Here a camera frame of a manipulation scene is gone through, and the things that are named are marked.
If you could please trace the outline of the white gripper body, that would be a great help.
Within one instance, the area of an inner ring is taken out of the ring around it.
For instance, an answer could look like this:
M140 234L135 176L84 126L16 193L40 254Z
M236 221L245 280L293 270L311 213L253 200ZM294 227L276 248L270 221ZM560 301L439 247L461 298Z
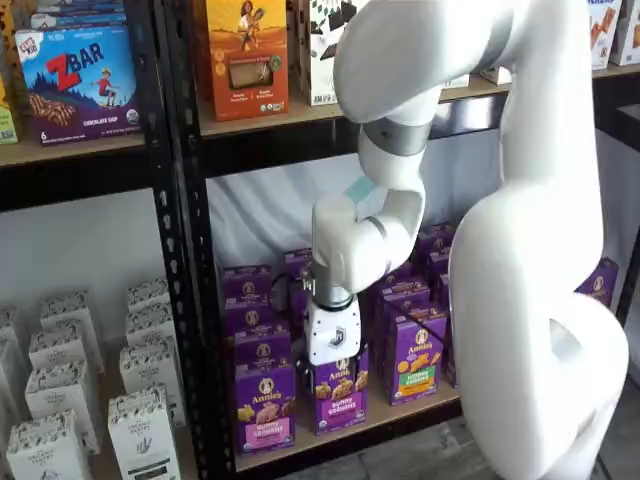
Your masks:
M361 348L362 321L359 302L327 310L308 302L305 312L305 339L309 362L314 366L348 359Z

